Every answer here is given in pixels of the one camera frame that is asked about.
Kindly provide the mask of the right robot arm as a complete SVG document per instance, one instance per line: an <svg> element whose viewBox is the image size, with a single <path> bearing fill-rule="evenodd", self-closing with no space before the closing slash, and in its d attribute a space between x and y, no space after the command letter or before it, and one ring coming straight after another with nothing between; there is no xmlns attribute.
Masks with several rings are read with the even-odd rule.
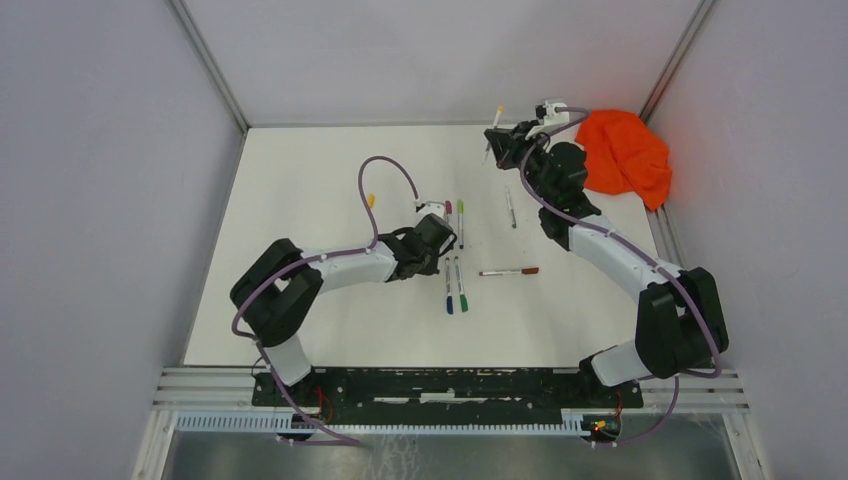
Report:
<svg viewBox="0 0 848 480"><path fill-rule="evenodd" d="M714 378L729 338L715 278L659 259L614 227L584 191L585 153L572 143L529 142L518 165L541 208L545 235L609 277L636 303L631 340L591 355L577 382L580 400L602 408L618 385L678 374Z"/></svg>

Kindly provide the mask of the brown capped marker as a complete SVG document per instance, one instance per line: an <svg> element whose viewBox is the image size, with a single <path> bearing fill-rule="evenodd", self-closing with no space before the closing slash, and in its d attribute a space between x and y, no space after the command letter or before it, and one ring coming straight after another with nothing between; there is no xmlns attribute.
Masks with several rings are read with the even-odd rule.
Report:
<svg viewBox="0 0 848 480"><path fill-rule="evenodd" d="M525 267L518 269L497 269L480 271L480 277L511 276L511 275L535 275L540 271L539 267Z"/></svg>

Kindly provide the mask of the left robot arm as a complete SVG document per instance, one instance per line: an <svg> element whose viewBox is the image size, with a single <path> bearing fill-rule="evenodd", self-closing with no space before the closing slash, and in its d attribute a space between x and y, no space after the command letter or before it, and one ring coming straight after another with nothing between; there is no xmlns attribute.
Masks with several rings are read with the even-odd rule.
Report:
<svg viewBox="0 0 848 480"><path fill-rule="evenodd" d="M389 283L439 272L457 241L442 217L427 214L413 227L377 236L372 247L309 253L288 239L273 242L231 288L237 319L250 327L277 375L275 392L290 407L314 394L313 365L298 337L317 297L364 283Z"/></svg>

